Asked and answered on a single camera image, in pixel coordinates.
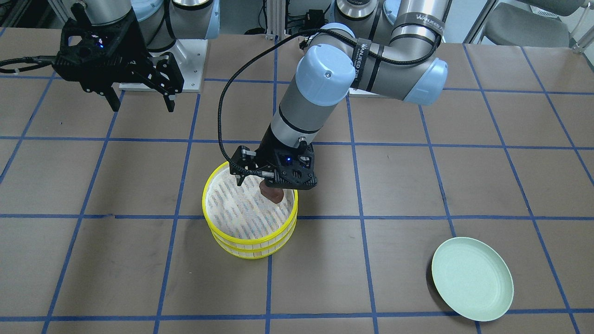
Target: light blue joint cap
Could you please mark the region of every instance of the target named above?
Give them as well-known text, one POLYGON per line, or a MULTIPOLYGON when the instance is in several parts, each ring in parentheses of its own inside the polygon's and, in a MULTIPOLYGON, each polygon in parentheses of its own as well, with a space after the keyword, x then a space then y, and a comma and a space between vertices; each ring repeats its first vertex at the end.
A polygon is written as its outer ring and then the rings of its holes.
POLYGON ((311 47, 299 61, 295 73, 301 94, 318 106, 339 103, 354 79, 353 62, 340 49, 328 44, 311 47))
POLYGON ((322 26, 322 29, 344 30, 344 31, 348 32, 351 37, 355 38, 355 33, 353 32, 353 30, 351 30, 349 27, 347 27, 346 25, 344 25, 342 23, 338 23, 338 22, 326 23, 325 25, 322 26))
POLYGON ((446 79, 447 63, 436 58, 406 95, 404 101, 425 106, 432 104, 440 96, 446 79))
POLYGON ((384 14, 392 26, 398 17, 399 8, 400 0, 386 0, 386 2, 384 2, 384 14))
POLYGON ((132 8, 138 22, 142 22, 156 13, 163 5, 163 0, 132 0, 132 8))
POLYGON ((214 0, 213 11, 210 14, 210 22, 204 39, 215 39, 219 37, 220 31, 220 0, 214 0))

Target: velcro strap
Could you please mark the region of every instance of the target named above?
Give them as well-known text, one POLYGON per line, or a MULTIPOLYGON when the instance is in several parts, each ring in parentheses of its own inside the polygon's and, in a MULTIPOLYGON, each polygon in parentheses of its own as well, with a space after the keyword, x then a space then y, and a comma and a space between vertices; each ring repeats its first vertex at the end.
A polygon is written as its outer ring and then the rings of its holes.
POLYGON ((363 68, 365 67, 365 61, 367 60, 370 46, 370 40, 364 38, 357 39, 357 45, 355 46, 353 50, 353 56, 351 57, 353 66, 355 67, 355 80, 353 80, 353 83, 350 85, 351 88, 359 88, 359 83, 363 77, 363 68))
POLYGON ((441 21, 437 17, 434 17, 433 15, 428 15, 422 12, 408 12, 398 16, 396 22, 394 23, 394 29, 412 24, 431 29, 440 36, 443 36, 444 28, 446 27, 445 22, 441 21))

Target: yellow rim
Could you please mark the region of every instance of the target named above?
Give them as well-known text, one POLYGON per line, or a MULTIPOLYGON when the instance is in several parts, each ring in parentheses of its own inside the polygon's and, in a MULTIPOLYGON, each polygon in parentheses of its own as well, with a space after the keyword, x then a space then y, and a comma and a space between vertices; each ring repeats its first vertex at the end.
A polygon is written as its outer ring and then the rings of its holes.
POLYGON ((267 249, 270 249, 270 248, 278 245, 279 243, 281 243, 283 240, 285 240, 287 238, 287 236, 290 234, 291 230, 295 229, 295 225, 296 225, 295 222, 296 222, 296 220, 292 222, 292 224, 290 225, 290 227, 287 230, 285 230, 287 233, 285 235, 283 235, 281 237, 281 239, 278 239, 273 244, 270 244, 270 245, 265 246, 265 247, 262 247, 262 248, 252 248, 252 249, 249 249, 249 248, 240 248, 240 247, 237 247, 237 246, 234 246, 234 245, 229 245, 226 242, 226 240, 220 239, 219 236, 216 235, 216 234, 214 234, 214 233, 213 233, 213 236, 215 238, 217 238, 220 242, 224 243, 225 246, 227 246, 227 247, 229 247, 229 248, 231 248, 233 250, 240 251, 240 252, 243 252, 243 253, 256 253, 256 252, 259 252, 259 251, 265 251, 267 249))
POLYGON ((212 182, 213 178, 219 174, 219 172, 224 169, 225 167, 227 167, 229 165, 229 162, 225 161, 223 162, 219 167, 217 167, 217 169, 214 170, 214 172, 212 174, 210 174, 210 177, 208 178, 208 180, 206 181, 206 185, 204 186, 204 190, 202 192, 202 212, 204 213, 204 218, 206 218, 206 222, 208 223, 208 227, 210 227, 210 229, 215 232, 218 236, 220 236, 221 238, 231 241, 231 242, 235 242, 237 244, 242 244, 242 245, 254 245, 254 244, 261 244, 262 242, 266 242, 269 241, 271 239, 274 239, 275 237, 277 237, 279 234, 281 234, 286 228, 287 226, 289 226, 289 224, 291 223, 291 221, 293 219, 296 219, 297 217, 297 203, 298 203, 298 195, 297 195, 297 191, 293 190, 293 209, 291 210, 291 213, 289 214, 289 217, 287 218, 287 220, 283 223, 283 225, 277 229, 276 231, 274 231, 272 234, 269 234, 265 237, 262 238, 258 238, 258 239, 239 239, 239 238, 235 238, 232 237, 226 233, 224 233, 223 231, 219 230, 219 228, 217 226, 215 226, 212 221, 210 220, 207 212, 206 212, 206 193, 208 192, 208 187, 210 185, 210 183, 212 182))
POLYGON ((261 258, 263 258, 263 257, 270 256, 270 255, 272 255, 272 254, 274 254, 274 253, 278 252, 278 251, 279 251, 279 250, 280 250, 280 249, 281 249, 281 248, 282 248, 282 247, 285 245, 285 243, 287 243, 287 241, 289 241, 289 239, 291 238, 291 235, 293 235, 293 231, 294 231, 294 230, 295 230, 295 225, 293 225, 293 226, 291 227, 291 229, 290 229, 289 233, 288 233, 288 234, 287 234, 287 236, 286 236, 286 239, 284 239, 284 240, 285 240, 285 242, 283 242, 283 244, 280 244, 280 245, 279 245, 279 247, 278 247, 277 249, 275 249, 275 250, 273 250, 273 251, 271 251, 270 253, 267 253, 267 254, 265 254, 265 255, 258 255, 258 256, 243 256, 243 255, 235 254, 235 253, 233 253, 232 251, 230 251, 230 250, 229 250, 229 249, 226 247, 227 245, 226 245, 226 244, 223 244, 223 243, 221 242, 221 240, 220 240, 220 239, 218 239, 218 238, 216 238, 216 237, 215 237, 215 238, 214 238, 214 240, 215 240, 215 241, 216 241, 216 242, 219 244, 219 246, 221 246, 221 248, 222 248, 222 249, 224 249, 224 250, 225 250, 227 253, 229 253, 229 254, 231 254, 231 255, 233 255, 233 256, 237 256, 237 257, 239 257, 239 258, 246 259, 246 260, 256 260, 256 259, 261 259, 261 258))

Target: round plate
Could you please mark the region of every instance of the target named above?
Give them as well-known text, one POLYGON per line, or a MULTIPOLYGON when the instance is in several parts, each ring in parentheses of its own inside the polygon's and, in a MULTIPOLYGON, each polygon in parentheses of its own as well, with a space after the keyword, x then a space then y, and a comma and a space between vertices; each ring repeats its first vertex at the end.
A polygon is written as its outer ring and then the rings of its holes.
POLYGON ((431 262, 431 273, 443 300, 461 316, 491 321, 510 309, 514 282, 501 256, 473 238, 442 243, 431 262))

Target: tiled surface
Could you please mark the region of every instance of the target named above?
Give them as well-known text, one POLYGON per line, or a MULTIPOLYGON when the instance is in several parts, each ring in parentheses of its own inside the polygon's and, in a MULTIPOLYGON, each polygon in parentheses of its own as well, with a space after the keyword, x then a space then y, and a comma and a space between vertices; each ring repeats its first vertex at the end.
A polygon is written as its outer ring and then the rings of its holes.
MULTIPOLYGON (((55 53, 57 35, 8 29, 0 59, 55 53)), ((209 43, 202 94, 178 96, 172 114, 156 94, 126 92, 114 115, 50 69, 0 78, 0 333, 592 332, 594 74, 583 58, 444 44, 450 75, 434 105, 342 101, 315 139, 319 183, 299 193, 294 235, 247 261, 216 244, 201 195, 224 161, 221 80, 273 42, 209 43), (476 324, 433 290, 427 265, 453 234, 509 265, 504 317, 476 324)), ((230 154, 257 148, 295 45, 229 89, 230 154)))

